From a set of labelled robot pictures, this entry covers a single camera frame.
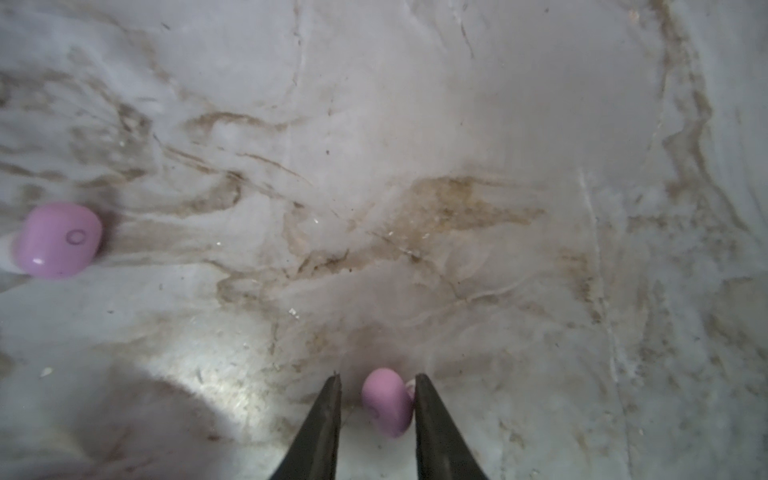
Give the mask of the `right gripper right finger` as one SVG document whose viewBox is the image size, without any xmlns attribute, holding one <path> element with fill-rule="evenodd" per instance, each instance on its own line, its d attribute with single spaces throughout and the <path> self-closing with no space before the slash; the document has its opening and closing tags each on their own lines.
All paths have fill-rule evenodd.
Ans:
<svg viewBox="0 0 768 480">
<path fill-rule="evenodd" d="M 421 480 L 488 480 L 432 381 L 415 376 L 417 475 Z"/>
</svg>

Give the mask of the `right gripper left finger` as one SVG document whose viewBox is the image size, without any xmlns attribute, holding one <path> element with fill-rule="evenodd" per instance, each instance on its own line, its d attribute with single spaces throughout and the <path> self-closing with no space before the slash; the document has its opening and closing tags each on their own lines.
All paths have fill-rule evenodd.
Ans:
<svg viewBox="0 0 768 480">
<path fill-rule="evenodd" d="M 330 376 L 271 480 L 334 480 L 341 429 L 342 383 Z"/>
</svg>

